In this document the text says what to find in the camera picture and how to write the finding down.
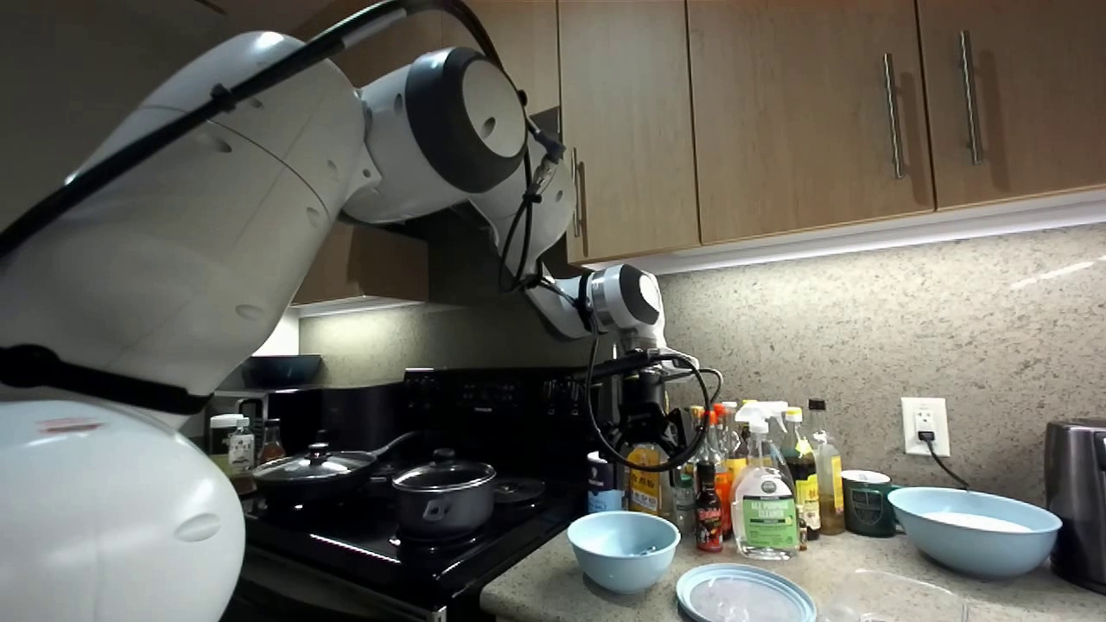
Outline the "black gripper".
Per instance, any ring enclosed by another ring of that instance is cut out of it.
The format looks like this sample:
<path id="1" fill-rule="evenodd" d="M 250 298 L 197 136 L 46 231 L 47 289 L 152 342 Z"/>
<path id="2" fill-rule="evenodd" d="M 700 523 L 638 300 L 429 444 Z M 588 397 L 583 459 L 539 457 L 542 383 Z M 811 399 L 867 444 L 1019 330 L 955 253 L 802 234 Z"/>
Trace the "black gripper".
<path id="1" fill-rule="evenodd" d="M 691 454 L 700 444 L 700 433 L 686 424 L 686 410 L 664 404 L 674 381 L 700 375 L 688 357 L 629 357 L 606 363 L 602 372 L 615 383 L 615 414 L 602 424 L 602 440 L 613 454 L 629 454 L 634 444 Z"/>

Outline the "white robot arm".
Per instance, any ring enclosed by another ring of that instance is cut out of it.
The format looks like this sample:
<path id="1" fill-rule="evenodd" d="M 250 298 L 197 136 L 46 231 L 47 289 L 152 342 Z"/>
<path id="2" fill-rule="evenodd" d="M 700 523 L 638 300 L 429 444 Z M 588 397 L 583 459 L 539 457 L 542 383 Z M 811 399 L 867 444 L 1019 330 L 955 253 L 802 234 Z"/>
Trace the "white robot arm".
<path id="1" fill-rule="evenodd" d="M 152 88 L 3 229 L 0 622 L 219 622 L 247 513 L 176 421 L 267 342 L 334 220 L 456 204 L 552 330 L 674 357 L 651 273 L 542 266 L 573 178 L 496 55 L 360 87 L 323 40 L 247 30 Z"/>

